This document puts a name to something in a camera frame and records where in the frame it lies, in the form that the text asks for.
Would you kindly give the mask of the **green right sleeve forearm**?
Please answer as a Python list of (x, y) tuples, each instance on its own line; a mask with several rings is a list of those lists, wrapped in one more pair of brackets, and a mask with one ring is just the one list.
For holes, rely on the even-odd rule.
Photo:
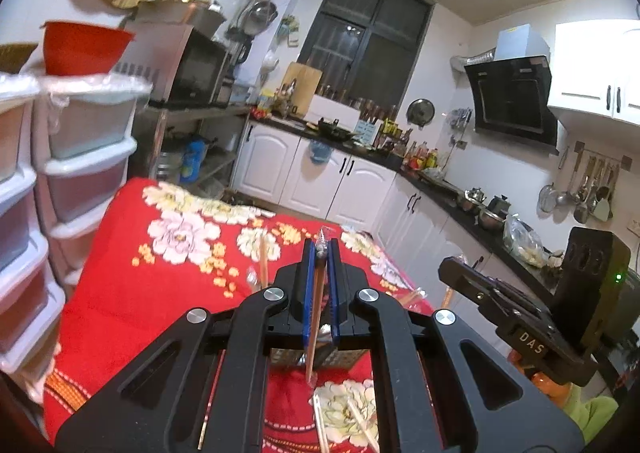
[(579, 427), (588, 444), (618, 410), (618, 403), (611, 397), (599, 395), (582, 402), (582, 389), (570, 385), (570, 392), (563, 407), (564, 413)]

